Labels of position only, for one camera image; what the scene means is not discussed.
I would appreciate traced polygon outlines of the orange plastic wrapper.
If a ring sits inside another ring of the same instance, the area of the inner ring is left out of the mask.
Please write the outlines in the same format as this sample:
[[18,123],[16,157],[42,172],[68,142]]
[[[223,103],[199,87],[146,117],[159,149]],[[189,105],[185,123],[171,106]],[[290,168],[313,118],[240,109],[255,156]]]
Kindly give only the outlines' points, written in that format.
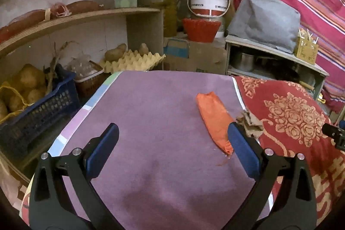
[[198,93],[196,103],[212,141],[226,155],[231,156],[234,149],[229,141],[227,130],[234,119],[214,92]]

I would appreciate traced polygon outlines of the brown paper ball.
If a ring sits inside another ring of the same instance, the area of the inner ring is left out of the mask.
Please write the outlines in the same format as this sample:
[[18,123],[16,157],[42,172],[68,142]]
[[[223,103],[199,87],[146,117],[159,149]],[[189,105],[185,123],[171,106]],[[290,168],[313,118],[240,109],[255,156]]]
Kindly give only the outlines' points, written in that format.
[[236,120],[248,137],[258,140],[264,132],[263,123],[251,111],[243,110]]

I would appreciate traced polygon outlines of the red gold patterned mat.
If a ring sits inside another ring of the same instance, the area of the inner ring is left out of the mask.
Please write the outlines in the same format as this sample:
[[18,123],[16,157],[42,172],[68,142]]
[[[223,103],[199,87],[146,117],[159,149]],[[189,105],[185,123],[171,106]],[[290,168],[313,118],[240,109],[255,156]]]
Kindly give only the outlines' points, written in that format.
[[298,83],[251,77],[234,80],[246,109],[263,123],[261,146],[282,156],[305,155],[321,223],[344,193],[344,152],[322,133],[330,119]]

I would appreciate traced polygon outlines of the dark blue plastic crate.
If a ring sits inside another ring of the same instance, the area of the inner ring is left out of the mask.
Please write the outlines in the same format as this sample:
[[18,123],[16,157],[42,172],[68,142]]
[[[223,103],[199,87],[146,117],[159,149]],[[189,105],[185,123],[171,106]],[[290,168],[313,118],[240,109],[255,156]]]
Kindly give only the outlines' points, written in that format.
[[75,73],[60,64],[55,68],[54,90],[18,116],[1,124],[1,151],[11,161],[26,156],[28,146],[41,133],[80,108]]

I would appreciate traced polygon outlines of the yellow utensil holder box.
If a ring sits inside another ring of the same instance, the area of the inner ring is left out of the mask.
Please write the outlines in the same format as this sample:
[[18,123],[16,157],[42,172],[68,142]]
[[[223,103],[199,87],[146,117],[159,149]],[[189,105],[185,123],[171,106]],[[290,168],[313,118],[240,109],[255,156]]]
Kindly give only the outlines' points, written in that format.
[[308,64],[315,65],[319,49],[318,39],[319,37],[314,37],[314,34],[308,29],[300,28],[293,51],[294,55]]

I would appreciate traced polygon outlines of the steel pot in cabinet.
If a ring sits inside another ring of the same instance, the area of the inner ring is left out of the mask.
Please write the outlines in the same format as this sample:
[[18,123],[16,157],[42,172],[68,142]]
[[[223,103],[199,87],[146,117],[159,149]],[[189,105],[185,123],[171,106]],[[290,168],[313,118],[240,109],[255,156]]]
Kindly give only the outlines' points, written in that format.
[[246,53],[238,53],[233,66],[245,72],[251,72],[254,69],[254,56]]

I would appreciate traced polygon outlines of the grey low shelf cabinet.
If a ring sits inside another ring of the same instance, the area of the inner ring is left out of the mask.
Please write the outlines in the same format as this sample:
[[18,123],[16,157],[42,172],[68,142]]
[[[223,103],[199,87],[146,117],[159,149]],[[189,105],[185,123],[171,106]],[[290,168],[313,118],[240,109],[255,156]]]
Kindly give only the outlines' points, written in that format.
[[[229,75],[247,76],[258,79],[279,80],[299,83],[304,81],[315,87],[314,91],[307,92],[317,99],[321,94],[329,73],[319,65],[308,64],[295,55],[275,48],[241,39],[236,36],[227,36],[226,49],[228,50]],[[238,53],[254,56],[254,69],[251,72],[240,71],[233,64]]]

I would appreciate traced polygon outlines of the yellow net bag of potatoes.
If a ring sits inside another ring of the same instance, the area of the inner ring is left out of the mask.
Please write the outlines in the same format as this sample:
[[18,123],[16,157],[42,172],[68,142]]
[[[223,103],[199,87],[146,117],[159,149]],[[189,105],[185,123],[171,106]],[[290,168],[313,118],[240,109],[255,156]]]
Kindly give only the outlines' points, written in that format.
[[19,115],[46,95],[46,75],[26,64],[1,85],[1,123]]

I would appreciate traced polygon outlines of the grey fabric cover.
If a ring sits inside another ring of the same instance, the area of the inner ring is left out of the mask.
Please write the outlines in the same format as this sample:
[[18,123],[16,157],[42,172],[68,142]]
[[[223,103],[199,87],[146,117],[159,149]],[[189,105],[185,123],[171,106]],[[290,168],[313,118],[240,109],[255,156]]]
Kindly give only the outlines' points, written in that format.
[[292,54],[300,19],[296,9],[280,0],[241,0],[227,32]]

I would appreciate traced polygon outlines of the yellow egg tray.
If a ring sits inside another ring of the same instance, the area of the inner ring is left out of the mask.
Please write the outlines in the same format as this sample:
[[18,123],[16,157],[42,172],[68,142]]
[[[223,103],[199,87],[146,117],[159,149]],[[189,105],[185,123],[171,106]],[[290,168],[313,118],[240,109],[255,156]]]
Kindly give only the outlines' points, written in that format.
[[117,61],[109,62],[104,59],[99,62],[99,65],[104,68],[105,73],[114,74],[121,71],[150,71],[154,67],[158,66],[165,59],[165,54],[159,53],[140,55],[136,51],[127,51],[123,57]]

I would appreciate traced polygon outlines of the red plastic bowl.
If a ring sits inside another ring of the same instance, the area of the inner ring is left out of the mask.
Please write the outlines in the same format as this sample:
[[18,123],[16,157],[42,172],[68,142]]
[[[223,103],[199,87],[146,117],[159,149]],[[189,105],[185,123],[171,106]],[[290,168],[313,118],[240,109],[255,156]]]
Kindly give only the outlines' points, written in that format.
[[219,21],[185,18],[182,20],[182,25],[188,40],[200,43],[212,43],[221,23]]

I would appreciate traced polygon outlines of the cardboard box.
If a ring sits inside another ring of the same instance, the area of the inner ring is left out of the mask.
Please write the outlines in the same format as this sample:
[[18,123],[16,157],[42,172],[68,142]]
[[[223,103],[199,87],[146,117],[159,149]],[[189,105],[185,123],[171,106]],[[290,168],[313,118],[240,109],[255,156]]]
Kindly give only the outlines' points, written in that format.
[[213,43],[200,43],[186,37],[166,37],[163,51],[163,68],[167,71],[224,75],[228,68],[228,51],[224,39],[214,39]]

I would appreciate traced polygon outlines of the white plastic bucket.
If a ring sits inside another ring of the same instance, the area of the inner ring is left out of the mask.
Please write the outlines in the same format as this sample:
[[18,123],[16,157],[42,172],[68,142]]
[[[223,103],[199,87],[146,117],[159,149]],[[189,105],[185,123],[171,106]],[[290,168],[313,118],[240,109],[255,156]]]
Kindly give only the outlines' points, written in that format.
[[231,0],[187,0],[192,19],[220,22],[216,38],[224,38],[226,14],[230,9]]

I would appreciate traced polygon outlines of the large yellow oil jug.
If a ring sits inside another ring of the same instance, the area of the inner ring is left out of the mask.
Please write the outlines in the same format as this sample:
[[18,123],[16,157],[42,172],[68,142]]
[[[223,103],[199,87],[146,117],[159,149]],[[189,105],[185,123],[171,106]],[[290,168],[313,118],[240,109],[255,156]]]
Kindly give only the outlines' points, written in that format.
[[177,0],[164,0],[164,37],[174,37],[177,34]]

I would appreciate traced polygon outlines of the wooden handled pan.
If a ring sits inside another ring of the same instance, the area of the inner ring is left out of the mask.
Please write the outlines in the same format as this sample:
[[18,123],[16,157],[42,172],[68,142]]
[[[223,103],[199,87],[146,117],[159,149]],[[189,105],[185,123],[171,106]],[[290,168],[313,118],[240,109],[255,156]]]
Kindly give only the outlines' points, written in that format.
[[299,85],[301,85],[302,87],[304,87],[305,89],[309,90],[309,91],[314,91],[315,87],[312,85],[307,84],[304,81],[299,81]]

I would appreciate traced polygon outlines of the wooden wall shelf unit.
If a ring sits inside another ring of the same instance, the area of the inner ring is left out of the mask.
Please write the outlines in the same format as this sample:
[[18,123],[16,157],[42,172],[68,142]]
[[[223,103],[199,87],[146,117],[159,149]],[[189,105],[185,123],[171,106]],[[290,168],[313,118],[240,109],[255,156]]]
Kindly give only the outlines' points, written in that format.
[[163,52],[163,0],[105,9],[90,0],[1,0],[1,81],[26,64],[47,68],[60,54],[67,65],[81,55],[98,62],[124,44]]

